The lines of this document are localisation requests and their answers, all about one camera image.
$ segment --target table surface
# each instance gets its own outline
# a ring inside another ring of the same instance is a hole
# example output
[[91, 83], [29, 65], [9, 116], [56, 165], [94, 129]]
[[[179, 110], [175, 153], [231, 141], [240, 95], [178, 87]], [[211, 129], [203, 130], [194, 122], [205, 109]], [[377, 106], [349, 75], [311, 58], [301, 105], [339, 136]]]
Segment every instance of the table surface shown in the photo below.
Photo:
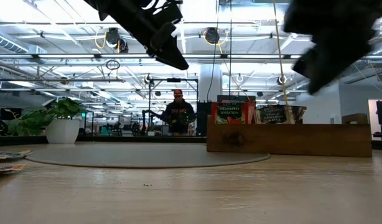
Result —
[[195, 169], [15, 163], [27, 166], [0, 177], [0, 224], [382, 223], [382, 151]]

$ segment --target potted plant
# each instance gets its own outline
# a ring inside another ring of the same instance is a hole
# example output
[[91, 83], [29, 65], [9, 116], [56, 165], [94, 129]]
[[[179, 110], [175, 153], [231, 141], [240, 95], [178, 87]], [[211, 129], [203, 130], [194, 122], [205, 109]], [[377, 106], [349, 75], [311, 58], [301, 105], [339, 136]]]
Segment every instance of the potted plant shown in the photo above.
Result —
[[5, 110], [11, 112], [15, 118], [7, 123], [7, 133], [9, 135], [39, 135], [43, 131], [43, 128], [48, 126], [54, 118], [52, 114], [49, 114], [46, 108], [27, 108], [21, 117], [18, 117], [18, 114], [15, 114], [9, 109]]
[[80, 120], [73, 117], [86, 112], [81, 104], [69, 98], [62, 98], [52, 103], [48, 114], [53, 116], [52, 122], [46, 127], [46, 138], [53, 144], [71, 144], [78, 137]]

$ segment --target white pot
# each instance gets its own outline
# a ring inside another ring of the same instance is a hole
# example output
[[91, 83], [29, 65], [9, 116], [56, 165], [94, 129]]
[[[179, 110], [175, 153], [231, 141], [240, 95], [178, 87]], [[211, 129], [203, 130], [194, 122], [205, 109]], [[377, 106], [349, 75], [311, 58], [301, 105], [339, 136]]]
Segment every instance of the white pot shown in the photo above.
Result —
[[79, 120], [53, 120], [46, 127], [46, 138], [51, 144], [72, 144], [77, 140]]

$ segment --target red cap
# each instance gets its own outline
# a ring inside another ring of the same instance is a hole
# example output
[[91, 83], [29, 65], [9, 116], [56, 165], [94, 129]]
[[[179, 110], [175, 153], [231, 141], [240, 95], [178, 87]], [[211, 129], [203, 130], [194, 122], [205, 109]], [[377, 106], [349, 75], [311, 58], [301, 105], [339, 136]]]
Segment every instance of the red cap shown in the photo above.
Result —
[[183, 91], [182, 90], [174, 90], [174, 94], [175, 96], [182, 96], [183, 95]]

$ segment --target person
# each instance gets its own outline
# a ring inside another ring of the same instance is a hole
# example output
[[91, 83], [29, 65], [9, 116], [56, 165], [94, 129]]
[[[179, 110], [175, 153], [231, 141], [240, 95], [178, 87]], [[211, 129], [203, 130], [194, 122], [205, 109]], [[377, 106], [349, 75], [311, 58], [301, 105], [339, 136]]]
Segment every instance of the person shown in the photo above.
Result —
[[188, 135], [189, 123], [194, 121], [191, 104], [183, 99], [182, 90], [174, 90], [174, 101], [166, 106], [165, 121], [169, 124], [169, 135]]

